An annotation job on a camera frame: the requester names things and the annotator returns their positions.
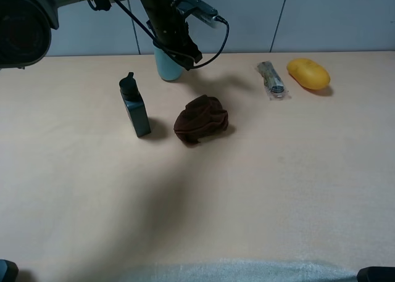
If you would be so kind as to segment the grey robot base front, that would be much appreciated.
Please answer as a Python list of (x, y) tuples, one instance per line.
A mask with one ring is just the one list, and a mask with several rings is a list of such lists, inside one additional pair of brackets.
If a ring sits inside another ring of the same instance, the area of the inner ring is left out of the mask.
[(324, 262), (220, 260), (138, 265), (107, 281), (357, 281), (357, 273)]

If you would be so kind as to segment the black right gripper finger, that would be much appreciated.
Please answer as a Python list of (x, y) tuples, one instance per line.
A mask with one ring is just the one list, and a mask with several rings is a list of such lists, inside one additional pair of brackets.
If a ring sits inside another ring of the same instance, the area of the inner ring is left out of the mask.
[(201, 51), (191, 39), (175, 45), (172, 51), (176, 52), (174, 55), (176, 62), (187, 71), (193, 69), (194, 65), (202, 60)]

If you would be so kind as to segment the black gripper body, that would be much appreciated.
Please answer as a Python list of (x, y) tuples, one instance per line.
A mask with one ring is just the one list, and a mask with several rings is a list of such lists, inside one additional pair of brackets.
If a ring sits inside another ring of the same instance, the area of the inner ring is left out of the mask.
[(166, 48), (172, 48), (187, 41), (188, 34), (174, 0), (140, 0), (148, 15), (147, 24), (153, 34)]

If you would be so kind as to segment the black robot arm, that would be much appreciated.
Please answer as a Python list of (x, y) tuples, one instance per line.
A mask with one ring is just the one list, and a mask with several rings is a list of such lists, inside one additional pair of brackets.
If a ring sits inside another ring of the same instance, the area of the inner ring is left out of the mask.
[[(59, 27), (60, 7), (87, 1), (92, 10), (108, 11), (124, 0), (1, 0), (1, 68), (25, 68), (48, 52), (51, 31)], [(149, 18), (147, 34), (176, 63), (191, 70), (202, 60), (188, 24), (174, 0), (140, 0)]]

